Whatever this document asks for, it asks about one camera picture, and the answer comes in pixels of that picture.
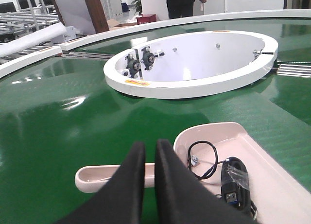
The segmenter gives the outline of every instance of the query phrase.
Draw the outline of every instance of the white pipe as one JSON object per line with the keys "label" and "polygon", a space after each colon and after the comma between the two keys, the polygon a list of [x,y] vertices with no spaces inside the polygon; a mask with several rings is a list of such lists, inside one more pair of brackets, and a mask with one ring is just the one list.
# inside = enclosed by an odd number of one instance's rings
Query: white pipe
{"label": "white pipe", "polygon": [[37,19],[35,17],[35,12],[33,10],[33,6],[31,5],[31,1],[30,0],[27,0],[27,2],[28,2],[28,5],[29,5],[30,13],[31,13],[31,15],[33,16],[33,19],[34,19],[35,28],[38,31],[39,30],[39,26],[38,26],[38,23],[37,23]]}
{"label": "white pipe", "polygon": [[42,4],[42,8],[43,8],[43,11],[44,13],[46,14],[48,12],[47,8],[45,7],[45,4],[44,4],[44,1],[41,0],[41,4]]}
{"label": "white pipe", "polygon": [[16,0],[16,2],[17,2],[18,11],[21,11],[21,7],[20,7],[20,4],[19,4],[19,1]]}
{"label": "white pipe", "polygon": [[228,12],[228,0],[225,0],[225,13]]}
{"label": "white pipe", "polygon": [[32,34],[25,35],[11,42],[0,45],[0,57],[46,42],[51,38],[64,34],[65,32],[66,28],[62,23],[57,23],[42,30],[38,30]]}

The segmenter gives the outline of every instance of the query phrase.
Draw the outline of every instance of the black cable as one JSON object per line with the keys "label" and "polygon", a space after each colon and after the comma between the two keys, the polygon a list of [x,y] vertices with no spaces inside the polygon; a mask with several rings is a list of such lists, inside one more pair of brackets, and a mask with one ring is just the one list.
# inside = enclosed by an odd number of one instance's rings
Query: black cable
{"label": "black cable", "polygon": [[[214,153],[215,153],[215,163],[214,165],[211,166],[211,168],[209,168],[202,176],[198,176],[196,173],[194,173],[192,170],[191,170],[191,149],[193,146],[197,145],[197,144],[200,144],[200,143],[205,143],[205,144],[208,144],[210,145],[213,150],[214,150]],[[206,141],[206,140],[199,140],[199,141],[196,141],[195,143],[193,143],[189,149],[188,149],[188,168],[189,170],[195,175],[195,177],[197,177],[199,180],[202,180],[202,179],[208,179],[210,178],[216,171],[217,169],[217,165],[219,163],[222,163],[222,162],[218,162],[218,154],[217,154],[217,150],[215,148],[215,146],[210,143],[209,141]]]}

